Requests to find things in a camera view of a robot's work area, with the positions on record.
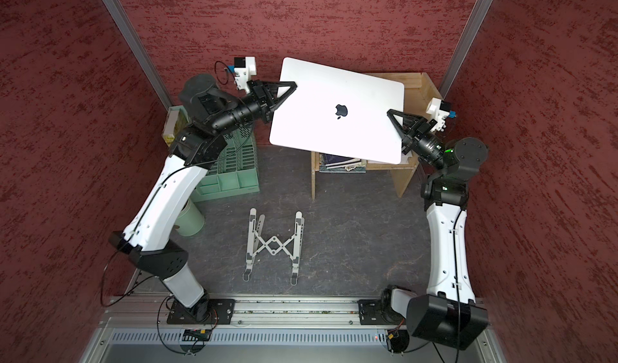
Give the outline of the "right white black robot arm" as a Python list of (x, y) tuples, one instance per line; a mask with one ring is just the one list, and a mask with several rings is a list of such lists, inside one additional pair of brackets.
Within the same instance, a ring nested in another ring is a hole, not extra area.
[(415, 153), (434, 169), (421, 187), (431, 270), (426, 294), (389, 286), (379, 311), (384, 320), (406, 326), (411, 337), (463, 351), (489, 324), (488, 312), (476, 304), (465, 246), (469, 182), (489, 150), (473, 137), (444, 143), (433, 132), (435, 120), (397, 110), (388, 110), (387, 117), (402, 140), (402, 152)]

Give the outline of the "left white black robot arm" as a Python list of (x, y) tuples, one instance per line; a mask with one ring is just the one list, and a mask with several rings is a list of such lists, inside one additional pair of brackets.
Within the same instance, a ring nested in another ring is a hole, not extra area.
[(109, 241), (140, 271), (161, 281), (172, 294), (175, 312), (192, 324), (213, 318), (209, 295), (188, 266), (188, 252), (170, 239), (172, 227), (198, 183), (227, 146), (225, 135), (258, 119), (269, 123), (295, 92), (294, 81), (253, 81), (239, 98), (220, 88), (216, 78), (190, 78), (179, 98), (191, 122), (175, 137), (154, 188), (133, 221)]

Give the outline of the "silver laptop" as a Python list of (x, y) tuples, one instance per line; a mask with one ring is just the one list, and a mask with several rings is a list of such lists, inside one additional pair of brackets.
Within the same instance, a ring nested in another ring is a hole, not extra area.
[(281, 81), (294, 93), (275, 111), (274, 146), (398, 164), (402, 140), (389, 110), (404, 106), (404, 84), (286, 57)]

